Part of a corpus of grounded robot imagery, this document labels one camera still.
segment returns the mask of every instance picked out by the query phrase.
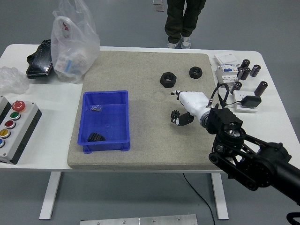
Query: black cylinder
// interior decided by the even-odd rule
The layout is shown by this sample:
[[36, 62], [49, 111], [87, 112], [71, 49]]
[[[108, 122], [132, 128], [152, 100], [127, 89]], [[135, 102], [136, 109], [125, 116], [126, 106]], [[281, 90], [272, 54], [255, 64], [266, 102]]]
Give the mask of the black cylinder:
[[247, 79], [248, 75], [250, 74], [251, 70], [249, 67], [245, 67], [244, 68], [244, 72], [242, 74], [242, 76], [240, 77], [240, 80], [244, 81]]
[[243, 76], [243, 73], [245, 71], [245, 68], [238, 68], [238, 74], [236, 75], [238, 80]]
[[250, 60], [244, 59], [239, 68], [245, 68], [250, 65]]
[[242, 83], [241, 82], [235, 82], [235, 84], [233, 85], [233, 87], [230, 90], [230, 93], [233, 95], [233, 92], [235, 90], [240, 90], [240, 88], [242, 87]]
[[265, 81], [260, 82], [256, 90], [254, 91], [255, 96], [261, 96], [264, 90], [266, 90], [268, 83]]
[[300, 204], [300, 170], [295, 166], [277, 161], [277, 174], [272, 186], [290, 199]]
[[261, 66], [260, 65], [254, 65], [251, 72], [250, 72], [250, 76], [252, 77], [256, 77], [258, 72], [261, 70]]

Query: red button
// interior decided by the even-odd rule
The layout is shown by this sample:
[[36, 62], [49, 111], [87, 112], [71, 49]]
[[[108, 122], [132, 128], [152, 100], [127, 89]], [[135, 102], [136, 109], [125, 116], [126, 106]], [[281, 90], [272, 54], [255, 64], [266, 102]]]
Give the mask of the red button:
[[15, 127], [15, 122], [14, 122], [13, 120], [9, 120], [9, 121], [7, 121], [7, 122], [5, 123], [5, 127], [6, 127], [7, 129], [12, 129], [12, 128]]
[[23, 101], [15, 101], [12, 108], [17, 112], [20, 112], [25, 109], [25, 103]]

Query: gray felt mat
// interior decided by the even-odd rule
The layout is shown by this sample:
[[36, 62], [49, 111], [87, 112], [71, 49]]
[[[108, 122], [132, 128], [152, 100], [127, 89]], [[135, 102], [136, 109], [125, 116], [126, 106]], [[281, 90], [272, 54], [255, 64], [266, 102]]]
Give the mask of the gray felt mat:
[[[189, 77], [189, 69], [198, 66], [203, 75]], [[164, 72], [177, 76], [173, 88], [164, 88]], [[202, 91], [208, 97], [215, 88], [209, 57], [194, 53], [102, 51], [86, 73], [82, 93], [86, 91], [128, 90], [129, 151], [94, 151], [84, 154], [77, 144], [82, 98], [79, 102], [67, 163], [74, 169], [99, 170], [196, 170], [217, 169], [209, 160], [215, 136], [194, 120], [178, 127], [171, 123], [172, 110], [186, 110], [173, 90]]]

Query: transparent plastic bag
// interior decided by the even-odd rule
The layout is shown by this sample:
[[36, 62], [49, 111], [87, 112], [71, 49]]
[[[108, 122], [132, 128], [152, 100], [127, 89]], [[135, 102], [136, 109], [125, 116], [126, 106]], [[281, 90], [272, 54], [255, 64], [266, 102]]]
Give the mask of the transparent plastic bag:
[[17, 68], [0, 68], [0, 95], [15, 93], [23, 94], [29, 88], [29, 80], [26, 74], [21, 73]]
[[53, 11], [51, 57], [59, 78], [76, 83], [81, 80], [100, 53], [95, 23], [83, 0], [60, 0]]

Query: person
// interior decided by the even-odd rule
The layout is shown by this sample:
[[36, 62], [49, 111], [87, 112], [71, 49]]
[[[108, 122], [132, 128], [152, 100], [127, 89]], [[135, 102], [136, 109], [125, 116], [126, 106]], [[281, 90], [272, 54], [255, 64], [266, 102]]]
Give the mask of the person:
[[[185, 2], [187, 8], [183, 15]], [[190, 35], [196, 28], [205, 2], [206, 0], [168, 0], [168, 18], [165, 23], [165, 32], [169, 36], [167, 48], [176, 48], [180, 42], [181, 48], [191, 47]]]

